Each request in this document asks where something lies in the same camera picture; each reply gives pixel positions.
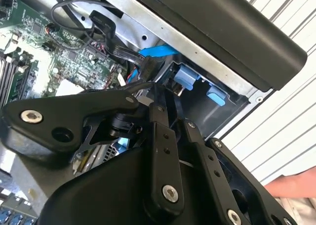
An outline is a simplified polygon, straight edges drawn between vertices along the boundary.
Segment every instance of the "black plastic cover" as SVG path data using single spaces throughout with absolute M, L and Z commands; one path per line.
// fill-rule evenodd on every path
M 246 0 L 138 0 L 262 91 L 281 89 L 307 54 Z

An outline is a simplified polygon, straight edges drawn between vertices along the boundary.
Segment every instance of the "capacitor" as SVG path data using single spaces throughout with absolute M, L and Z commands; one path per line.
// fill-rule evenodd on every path
M 92 63 L 92 64 L 96 64 L 98 61 L 99 61 L 99 60 L 98 60 L 97 58 L 95 58 L 95 59 L 91 60 L 91 63 Z

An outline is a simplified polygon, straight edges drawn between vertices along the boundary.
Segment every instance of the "blue plastic tab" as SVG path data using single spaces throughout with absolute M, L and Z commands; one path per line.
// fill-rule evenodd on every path
M 192 90 L 193 84 L 198 79 L 198 77 L 199 75 L 195 71 L 191 70 L 185 65 L 181 65 L 180 70 L 174 77 L 174 81 L 181 84 L 186 89 Z
M 145 48 L 139 51 L 139 53 L 145 57 L 164 57 L 169 55 L 178 54 L 179 52 L 176 51 L 174 48 L 170 47 L 169 45 L 160 45 L 151 48 Z
M 212 85 L 206 95 L 219 106 L 225 105 L 226 94 L 216 86 Z

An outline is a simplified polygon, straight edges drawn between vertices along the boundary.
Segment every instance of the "metal frame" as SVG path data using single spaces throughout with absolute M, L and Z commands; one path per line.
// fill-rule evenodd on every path
M 248 95 L 255 88 L 203 48 L 174 29 L 136 0 L 107 0 L 122 12 L 155 33 L 160 39 L 181 52 L 198 66 L 212 74 L 229 88 L 241 95 Z
M 79 7 L 82 11 L 87 13 L 88 15 L 96 10 L 105 16 L 109 17 L 116 24 L 116 34 L 123 40 L 126 40 L 134 47 L 138 49 L 144 49 L 153 47 L 159 41 L 159 38 L 146 29 L 141 24 L 137 23 L 134 19 L 129 17 L 128 15 L 123 15 L 122 18 L 115 16 L 113 13 L 108 11 L 107 9 L 94 4 L 88 4 L 83 2 L 76 3 L 76 6 Z M 90 23 L 82 22 L 84 25 L 90 25 Z

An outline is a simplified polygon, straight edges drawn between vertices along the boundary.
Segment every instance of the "blue drive latch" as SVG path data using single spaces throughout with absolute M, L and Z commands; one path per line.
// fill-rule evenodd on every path
M 187 90 L 192 90 L 193 84 L 196 80 L 200 78 L 201 76 L 194 70 L 190 69 L 185 65 L 181 65 L 180 70 L 174 77 L 174 81 L 181 84 Z M 225 105 L 226 93 L 219 87 L 217 87 L 215 84 L 213 84 L 211 81 L 207 79 L 206 81 L 208 81 L 210 85 L 210 89 L 207 91 L 206 95 L 219 106 Z

